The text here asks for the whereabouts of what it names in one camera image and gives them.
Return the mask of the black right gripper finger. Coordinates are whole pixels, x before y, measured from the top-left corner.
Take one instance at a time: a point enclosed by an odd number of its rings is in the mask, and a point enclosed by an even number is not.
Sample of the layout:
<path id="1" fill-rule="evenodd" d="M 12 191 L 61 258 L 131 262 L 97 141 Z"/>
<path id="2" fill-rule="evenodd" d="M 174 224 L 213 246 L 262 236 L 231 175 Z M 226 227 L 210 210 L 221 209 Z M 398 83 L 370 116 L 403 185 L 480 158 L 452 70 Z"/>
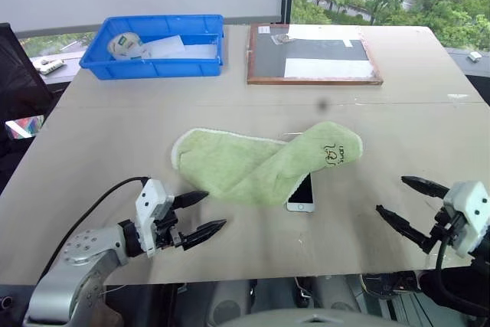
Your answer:
<path id="1" fill-rule="evenodd" d="M 424 253 L 428 254 L 433 249 L 437 239 L 427 237 L 413 228 L 409 221 L 382 205 L 377 205 L 376 211 L 398 234 L 415 243 Z"/>
<path id="2" fill-rule="evenodd" d="M 415 191 L 432 198 L 444 199 L 446 194 L 449 192 L 449 188 L 434 181 L 417 176 L 403 175 L 401 177 L 401 181 Z"/>

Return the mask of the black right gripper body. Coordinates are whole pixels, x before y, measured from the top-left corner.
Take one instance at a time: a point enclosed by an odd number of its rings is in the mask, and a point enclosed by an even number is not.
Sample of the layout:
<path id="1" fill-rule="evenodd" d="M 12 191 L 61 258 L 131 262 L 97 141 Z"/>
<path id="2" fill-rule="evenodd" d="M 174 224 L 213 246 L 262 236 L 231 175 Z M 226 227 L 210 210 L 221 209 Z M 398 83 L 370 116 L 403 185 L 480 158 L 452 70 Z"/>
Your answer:
<path id="1" fill-rule="evenodd" d="M 448 245 L 452 246 L 459 238 L 459 234 L 466 225 L 466 218 L 461 211 L 452 207 L 442 206 L 434 217 L 436 223 L 430 231 L 430 246 L 444 239 L 448 239 Z"/>

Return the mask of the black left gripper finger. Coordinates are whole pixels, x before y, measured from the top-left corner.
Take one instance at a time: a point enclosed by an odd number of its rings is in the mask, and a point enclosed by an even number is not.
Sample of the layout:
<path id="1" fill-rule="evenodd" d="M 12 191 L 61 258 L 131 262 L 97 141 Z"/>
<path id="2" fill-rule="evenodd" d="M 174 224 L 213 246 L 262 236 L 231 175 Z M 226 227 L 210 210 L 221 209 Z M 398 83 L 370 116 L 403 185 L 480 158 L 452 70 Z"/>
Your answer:
<path id="1" fill-rule="evenodd" d="M 191 191 L 174 197 L 174 209 L 187 208 L 197 204 L 209 195 L 207 191 Z"/>
<path id="2" fill-rule="evenodd" d="M 213 237 L 225 224 L 226 219 L 210 221 L 197 227 L 193 232 L 184 235 L 181 246 L 183 250 L 189 250 Z"/>

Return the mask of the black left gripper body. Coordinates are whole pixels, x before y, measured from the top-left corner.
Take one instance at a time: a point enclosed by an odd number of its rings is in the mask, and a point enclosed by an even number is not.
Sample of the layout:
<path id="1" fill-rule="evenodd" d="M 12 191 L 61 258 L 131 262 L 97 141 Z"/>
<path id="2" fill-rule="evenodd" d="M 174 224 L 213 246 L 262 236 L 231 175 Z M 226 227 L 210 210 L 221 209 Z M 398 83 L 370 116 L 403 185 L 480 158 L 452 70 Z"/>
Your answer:
<path id="1" fill-rule="evenodd" d="M 176 228 L 178 218 L 175 213 L 177 209 L 185 208 L 188 205 L 187 195 L 179 195 L 174 198 L 171 204 L 164 204 L 163 209 L 153 221 L 155 225 L 155 247 L 157 250 L 163 250 L 166 247 L 182 247 L 183 250 L 190 248 L 187 236 Z"/>

